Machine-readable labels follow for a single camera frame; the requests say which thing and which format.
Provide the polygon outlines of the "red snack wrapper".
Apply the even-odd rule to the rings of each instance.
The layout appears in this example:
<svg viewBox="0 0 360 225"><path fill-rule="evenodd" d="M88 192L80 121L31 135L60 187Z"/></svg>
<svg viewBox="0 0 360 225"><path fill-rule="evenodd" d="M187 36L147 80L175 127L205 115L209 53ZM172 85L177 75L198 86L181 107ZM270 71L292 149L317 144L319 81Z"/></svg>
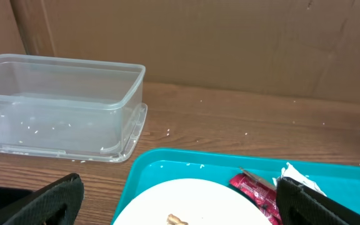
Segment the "red snack wrapper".
<svg viewBox="0 0 360 225"><path fill-rule="evenodd" d="M229 183L246 195L266 216L272 225L283 225L276 204L276 188L265 179L241 168L242 173L235 175Z"/></svg>

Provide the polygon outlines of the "white tissue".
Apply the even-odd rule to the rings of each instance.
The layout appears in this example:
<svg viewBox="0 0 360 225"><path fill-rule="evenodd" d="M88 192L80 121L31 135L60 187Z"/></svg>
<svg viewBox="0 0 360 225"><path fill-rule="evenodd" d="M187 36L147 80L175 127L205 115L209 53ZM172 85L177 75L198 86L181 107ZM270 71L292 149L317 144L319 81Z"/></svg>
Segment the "white tissue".
<svg viewBox="0 0 360 225"><path fill-rule="evenodd" d="M320 189L316 182L309 179L308 176L301 174L290 162L286 163L287 167L281 169L281 175L277 178L273 178L274 186L277 187L281 178L292 178L293 180L315 190L316 192L326 196L326 194Z"/></svg>

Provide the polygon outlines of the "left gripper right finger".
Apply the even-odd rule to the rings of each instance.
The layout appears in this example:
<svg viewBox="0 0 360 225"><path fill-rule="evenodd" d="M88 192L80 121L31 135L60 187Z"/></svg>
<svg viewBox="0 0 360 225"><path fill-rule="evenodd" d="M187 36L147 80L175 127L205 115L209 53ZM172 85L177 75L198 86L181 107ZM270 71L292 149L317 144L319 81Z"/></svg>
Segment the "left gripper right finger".
<svg viewBox="0 0 360 225"><path fill-rule="evenodd" d="M277 182L276 204L284 225L360 225L360 214L290 177Z"/></svg>

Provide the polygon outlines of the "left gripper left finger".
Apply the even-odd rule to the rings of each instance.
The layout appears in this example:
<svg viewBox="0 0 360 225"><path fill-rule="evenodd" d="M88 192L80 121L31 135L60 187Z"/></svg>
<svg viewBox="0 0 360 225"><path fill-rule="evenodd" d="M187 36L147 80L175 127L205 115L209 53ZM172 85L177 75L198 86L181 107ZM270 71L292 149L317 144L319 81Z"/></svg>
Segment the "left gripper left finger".
<svg viewBox="0 0 360 225"><path fill-rule="evenodd" d="M76 173L37 191L0 187L0 225L74 224L84 199L84 184Z"/></svg>

